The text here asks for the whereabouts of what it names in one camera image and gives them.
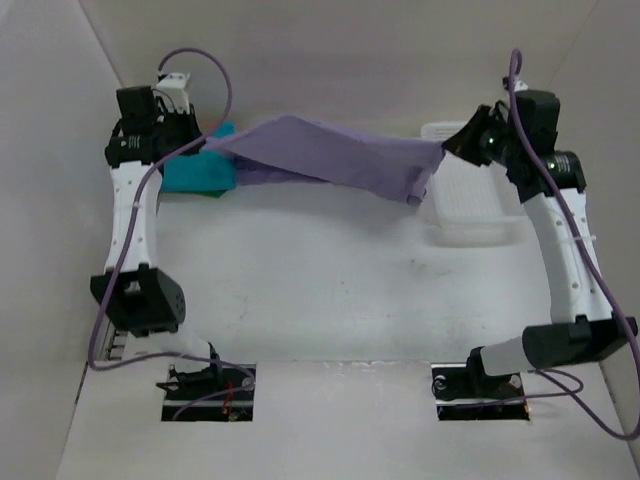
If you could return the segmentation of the teal t shirt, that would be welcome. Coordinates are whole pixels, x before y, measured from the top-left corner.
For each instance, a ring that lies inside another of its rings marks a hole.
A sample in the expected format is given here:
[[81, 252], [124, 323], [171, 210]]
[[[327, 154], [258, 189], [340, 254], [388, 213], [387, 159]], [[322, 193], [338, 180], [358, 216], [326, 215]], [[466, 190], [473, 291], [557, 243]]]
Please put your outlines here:
[[201, 148], [194, 155], [181, 155], [164, 165], [162, 193], [199, 194], [204, 191], [236, 188], [234, 160]]

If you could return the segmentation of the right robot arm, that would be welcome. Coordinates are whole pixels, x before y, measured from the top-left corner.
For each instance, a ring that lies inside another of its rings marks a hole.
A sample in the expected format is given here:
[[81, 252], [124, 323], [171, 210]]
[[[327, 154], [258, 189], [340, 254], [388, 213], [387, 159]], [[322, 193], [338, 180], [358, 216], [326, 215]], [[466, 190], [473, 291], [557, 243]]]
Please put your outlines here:
[[443, 143], [447, 153], [475, 166], [506, 169], [542, 253], [551, 297], [550, 321], [528, 326], [502, 343], [474, 348], [465, 366], [434, 369], [437, 398], [501, 400], [521, 393], [521, 373], [600, 362], [638, 332], [623, 328], [597, 284], [599, 268], [586, 219], [586, 180], [575, 153], [555, 147], [560, 101], [551, 92], [520, 90], [513, 102], [480, 106]]

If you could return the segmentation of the lilac t shirt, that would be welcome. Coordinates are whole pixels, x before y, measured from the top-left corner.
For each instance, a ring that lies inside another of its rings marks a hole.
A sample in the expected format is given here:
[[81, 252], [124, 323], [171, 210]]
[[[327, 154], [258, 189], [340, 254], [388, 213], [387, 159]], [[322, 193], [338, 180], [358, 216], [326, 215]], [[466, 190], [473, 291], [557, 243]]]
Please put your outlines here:
[[236, 157], [248, 183], [303, 176], [416, 204], [444, 159], [439, 142], [365, 134], [295, 115], [210, 138], [204, 148]]

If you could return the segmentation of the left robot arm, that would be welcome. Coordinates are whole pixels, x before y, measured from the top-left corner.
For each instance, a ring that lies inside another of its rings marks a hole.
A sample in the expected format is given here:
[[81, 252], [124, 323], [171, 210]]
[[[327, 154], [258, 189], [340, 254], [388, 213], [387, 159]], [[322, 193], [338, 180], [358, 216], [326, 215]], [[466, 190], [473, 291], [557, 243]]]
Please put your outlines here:
[[164, 76], [153, 86], [120, 88], [116, 100], [120, 117], [105, 147], [114, 200], [110, 250], [103, 272], [90, 279], [99, 316], [173, 354], [176, 385], [220, 385], [219, 356], [186, 326], [183, 289], [157, 255], [163, 160], [192, 155], [204, 143], [186, 83]]

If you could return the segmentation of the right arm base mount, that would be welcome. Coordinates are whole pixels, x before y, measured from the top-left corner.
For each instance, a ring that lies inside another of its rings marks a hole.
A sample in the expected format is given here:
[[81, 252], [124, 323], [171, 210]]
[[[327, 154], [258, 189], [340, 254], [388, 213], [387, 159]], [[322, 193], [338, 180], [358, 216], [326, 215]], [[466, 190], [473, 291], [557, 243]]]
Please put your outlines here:
[[528, 421], [519, 373], [474, 377], [463, 363], [433, 364], [431, 391], [440, 421]]

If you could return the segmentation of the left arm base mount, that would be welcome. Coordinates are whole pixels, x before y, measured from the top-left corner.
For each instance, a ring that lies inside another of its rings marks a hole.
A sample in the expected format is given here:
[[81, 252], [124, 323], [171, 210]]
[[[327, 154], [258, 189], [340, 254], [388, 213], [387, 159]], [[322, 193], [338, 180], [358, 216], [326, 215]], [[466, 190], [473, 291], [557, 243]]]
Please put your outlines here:
[[187, 379], [170, 366], [165, 381], [156, 384], [163, 392], [161, 420], [163, 422], [251, 422], [255, 390], [250, 387], [256, 376], [255, 365], [242, 365], [238, 370], [229, 366], [216, 372]]

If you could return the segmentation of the green t shirt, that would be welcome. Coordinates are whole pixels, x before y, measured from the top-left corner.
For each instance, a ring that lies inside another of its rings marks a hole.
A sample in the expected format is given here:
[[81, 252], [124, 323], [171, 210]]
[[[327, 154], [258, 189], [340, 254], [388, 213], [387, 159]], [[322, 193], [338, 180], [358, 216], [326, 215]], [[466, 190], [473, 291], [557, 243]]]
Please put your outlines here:
[[204, 191], [199, 192], [199, 195], [209, 197], [209, 198], [220, 198], [227, 193], [226, 190], [215, 190], [215, 191]]

